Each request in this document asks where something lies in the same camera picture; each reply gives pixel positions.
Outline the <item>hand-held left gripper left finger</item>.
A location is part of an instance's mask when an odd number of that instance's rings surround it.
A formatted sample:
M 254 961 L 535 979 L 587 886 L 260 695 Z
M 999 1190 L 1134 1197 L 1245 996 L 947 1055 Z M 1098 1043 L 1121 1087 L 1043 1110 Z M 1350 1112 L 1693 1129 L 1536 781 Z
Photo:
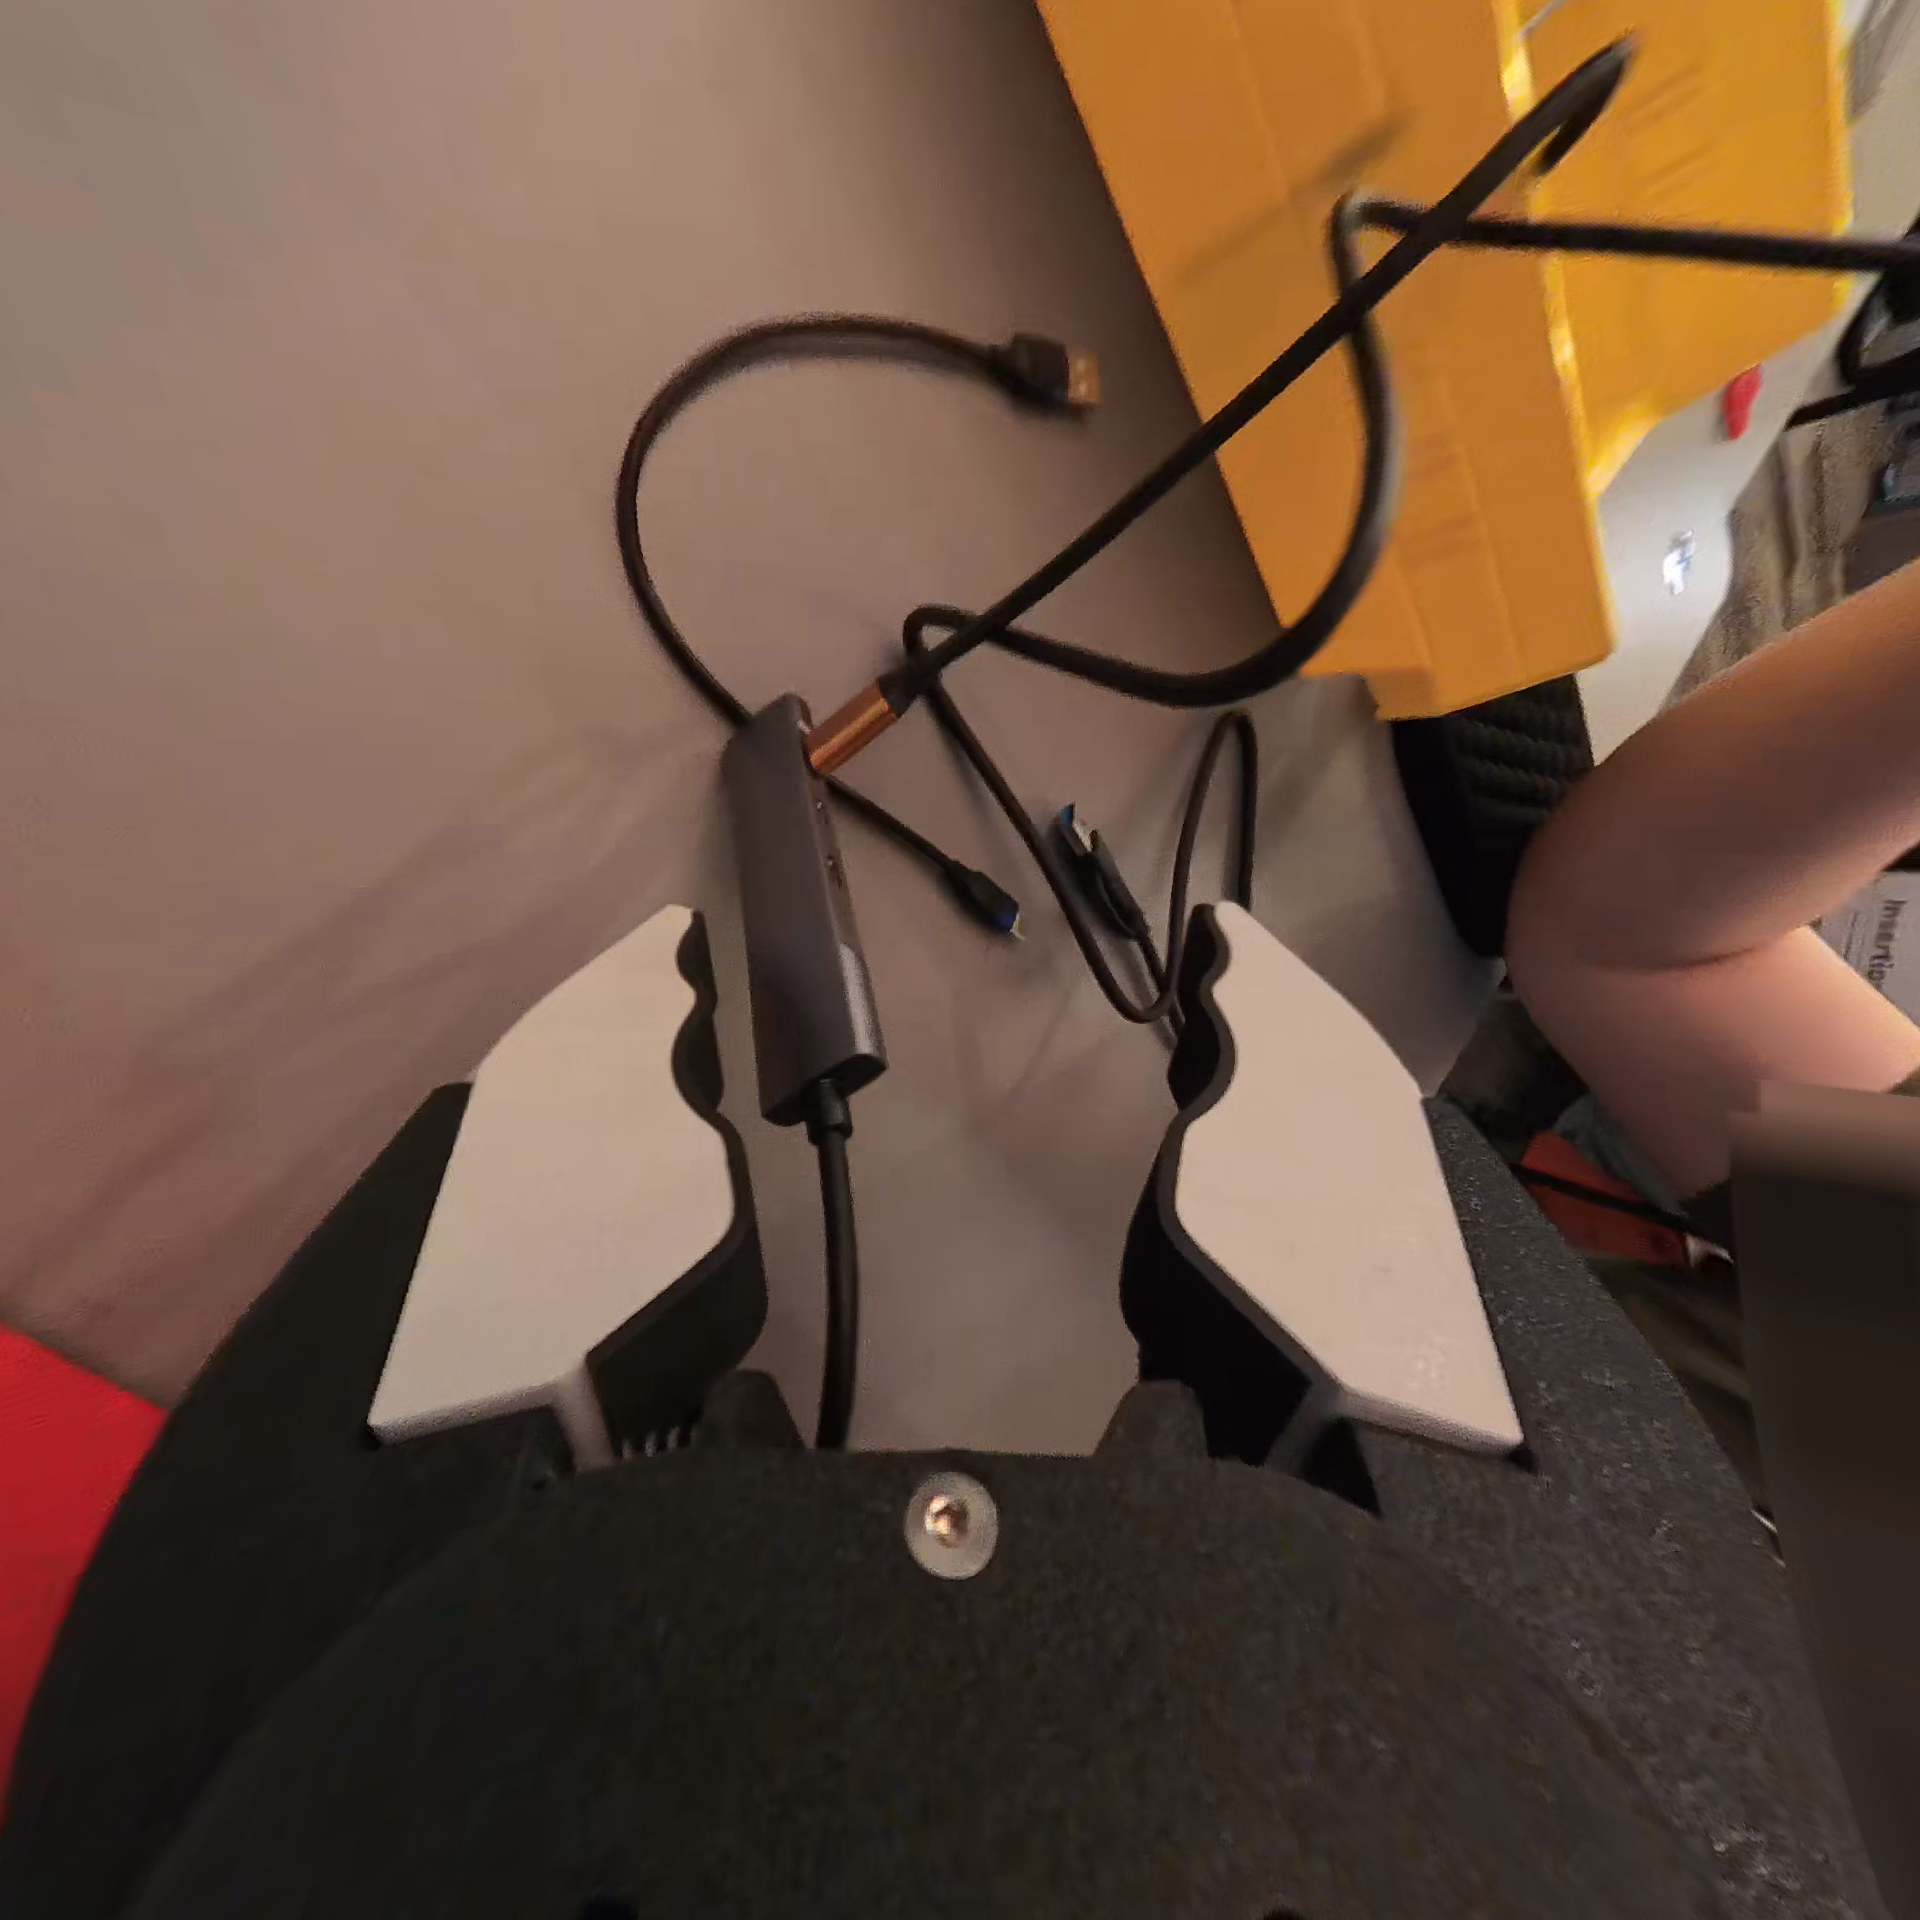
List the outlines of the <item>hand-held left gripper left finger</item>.
M 381 1443 L 529 1411 L 580 1468 L 694 1441 L 768 1319 L 716 1006 L 709 923 L 665 903 L 488 1051 L 374 1391 Z

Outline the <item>person's right forearm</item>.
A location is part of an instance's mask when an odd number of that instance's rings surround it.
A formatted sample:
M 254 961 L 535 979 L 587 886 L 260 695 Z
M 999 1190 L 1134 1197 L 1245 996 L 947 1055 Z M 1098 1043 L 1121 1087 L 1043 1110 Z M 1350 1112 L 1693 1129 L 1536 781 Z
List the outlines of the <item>person's right forearm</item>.
M 1536 833 L 1512 985 L 1671 1195 L 1766 1084 L 1893 1091 L 1918 1022 L 1817 922 L 1918 845 L 1918 566 L 1660 711 Z

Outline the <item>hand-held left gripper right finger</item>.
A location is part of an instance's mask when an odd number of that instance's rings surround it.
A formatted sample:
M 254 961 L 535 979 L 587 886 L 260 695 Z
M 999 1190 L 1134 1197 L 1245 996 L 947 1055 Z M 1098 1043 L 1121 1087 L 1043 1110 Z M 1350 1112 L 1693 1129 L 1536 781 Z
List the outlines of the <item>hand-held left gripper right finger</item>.
M 1204 1453 L 1310 1468 L 1337 1433 L 1524 1465 L 1524 1431 L 1422 1084 L 1234 900 L 1191 911 L 1174 1121 L 1121 1260 L 1144 1385 Z

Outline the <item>printed white paper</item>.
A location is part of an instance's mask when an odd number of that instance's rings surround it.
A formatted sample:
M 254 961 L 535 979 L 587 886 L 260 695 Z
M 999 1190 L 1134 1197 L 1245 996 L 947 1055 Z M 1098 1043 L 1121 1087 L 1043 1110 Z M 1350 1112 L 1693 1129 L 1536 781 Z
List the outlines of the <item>printed white paper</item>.
M 1918 1022 L 1918 870 L 1874 875 L 1817 922 L 1820 938 L 1901 1015 Z

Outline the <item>yellow plastic bin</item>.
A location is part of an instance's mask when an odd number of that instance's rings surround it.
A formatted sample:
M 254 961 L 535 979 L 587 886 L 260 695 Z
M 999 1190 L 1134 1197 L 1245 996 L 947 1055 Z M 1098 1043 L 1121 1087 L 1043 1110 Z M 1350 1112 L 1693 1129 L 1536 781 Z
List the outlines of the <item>yellow plastic bin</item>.
M 1350 188 L 1440 200 L 1615 39 L 1578 149 L 1496 213 L 1837 234 L 1841 2 L 1043 2 L 1051 50 L 1195 408 L 1337 298 Z M 1387 717 L 1592 669 L 1624 634 L 1600 495 L 1674 410 L 1841 305 L 1837 275 L 1440 250 L 1383 304 L 1402 506 L 1305 677 Z

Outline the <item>grey usb hub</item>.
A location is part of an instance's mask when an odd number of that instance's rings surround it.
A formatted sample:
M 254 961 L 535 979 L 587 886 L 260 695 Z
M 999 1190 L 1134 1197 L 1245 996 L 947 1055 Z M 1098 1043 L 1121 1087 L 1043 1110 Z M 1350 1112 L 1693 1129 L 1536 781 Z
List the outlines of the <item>grey usb hub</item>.
M 747 963 L 759 1104 L 813 1140 L 854 1132 L 854 1094 L 887 1067 L 880 1003 L 807 705 L 783 692 L 723 752 Z

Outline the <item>black mesh chair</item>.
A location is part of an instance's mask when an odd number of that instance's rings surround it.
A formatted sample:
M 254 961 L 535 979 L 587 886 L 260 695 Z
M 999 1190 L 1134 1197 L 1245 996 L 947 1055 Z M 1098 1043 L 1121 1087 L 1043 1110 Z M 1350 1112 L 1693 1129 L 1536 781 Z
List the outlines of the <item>black mesh chair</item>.
M 1593 771 L 1574 677 L 1387 725 L 1402 794 L 1462 945 L 1500 963 L 1524 848 Z

